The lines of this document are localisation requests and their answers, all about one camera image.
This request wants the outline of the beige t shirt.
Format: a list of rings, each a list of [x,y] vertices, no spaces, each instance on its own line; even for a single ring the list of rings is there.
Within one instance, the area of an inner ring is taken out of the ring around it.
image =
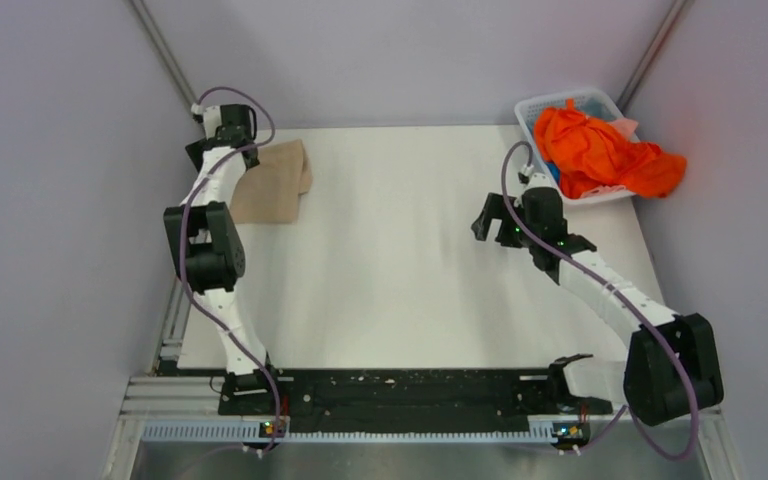
[[[313,184],[304,144],[293,140],[263,148],[260,165],[237,183],[229,210],[235,224],[292,224]]]

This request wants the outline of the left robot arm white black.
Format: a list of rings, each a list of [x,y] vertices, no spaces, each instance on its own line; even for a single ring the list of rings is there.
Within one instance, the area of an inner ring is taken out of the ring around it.
[[[186,148],[197,177],[181,204],[163,213],[172,260],[192,306],[214,325],[225,351],[223,397],[242,397],[255,412],[268,413],[281,388],[242,306],[246,255],[230,212],[238,181],[259,163],[257,115],[244,104],[195,104],[192,113],[204,131]]]

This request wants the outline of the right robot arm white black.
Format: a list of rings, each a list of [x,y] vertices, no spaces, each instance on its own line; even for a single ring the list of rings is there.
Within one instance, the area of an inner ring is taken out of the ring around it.
[[[554,409],[572,412],[592,397],[625,404],[638,421],[658,426],[723,401],[711,323],[660,304],[609,267],[592,242],[569,231],[558,192],[490,193],[471,225],[476,240],[487,239],[493,221],[497,243],[526,249],[535,268],[586,304],[627,350],[623,361],[591,354],[556,361],[561,375],[546,385]]]

